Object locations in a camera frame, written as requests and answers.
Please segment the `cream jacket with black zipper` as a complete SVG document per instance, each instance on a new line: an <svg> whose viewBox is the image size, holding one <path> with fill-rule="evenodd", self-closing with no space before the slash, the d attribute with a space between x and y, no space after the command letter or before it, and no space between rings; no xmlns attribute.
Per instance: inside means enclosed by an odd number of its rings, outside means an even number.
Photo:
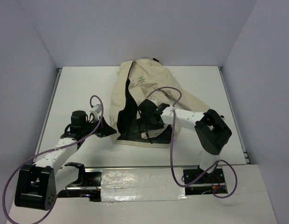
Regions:
<svg viewBox="0 0 289 224"><path fill-rule="evenodd" d="M112 142L136 147L167 148L171 134L177 135L180 127L166 125L159 130L143 127L138 107L146 99L156 105L172 105L179 97L176 107L192 112L207 112L210 106L182 89L170 70L153 59L123 62L111 93L110 125L117 133Z"/></svg>

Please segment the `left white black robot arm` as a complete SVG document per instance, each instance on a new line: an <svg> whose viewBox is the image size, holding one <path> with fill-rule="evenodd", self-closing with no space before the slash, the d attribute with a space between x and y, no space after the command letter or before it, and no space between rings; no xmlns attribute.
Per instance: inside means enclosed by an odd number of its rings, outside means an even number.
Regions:
<svg viewBox="0 0 289 224"><path fill-rule="evenodd" d="M19 171L14 204L18 207L50 210L60 193L70 183L83 185L87 180L82 163L68 162L86 137L107 137L116 133L104 117L96 112L74 111L56 147L31 164L23 165Z"/></svg>

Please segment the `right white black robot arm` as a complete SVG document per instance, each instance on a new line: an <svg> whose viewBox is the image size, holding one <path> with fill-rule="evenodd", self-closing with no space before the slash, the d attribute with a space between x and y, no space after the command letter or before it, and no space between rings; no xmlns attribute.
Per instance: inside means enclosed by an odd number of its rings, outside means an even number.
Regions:
<svg viewBox="0 0 289 224"><path fill-rule="evenodd" d="M196 132L205 150L199 164L198 177L202 182L213 179L215 167L210 166L219 160L223 147L232 135L230 128L215 110L192 112L164 103L157 106L148 99L144 100L138 109L145 127L149 130L172 125L175 128L182 127Z"/></svg>

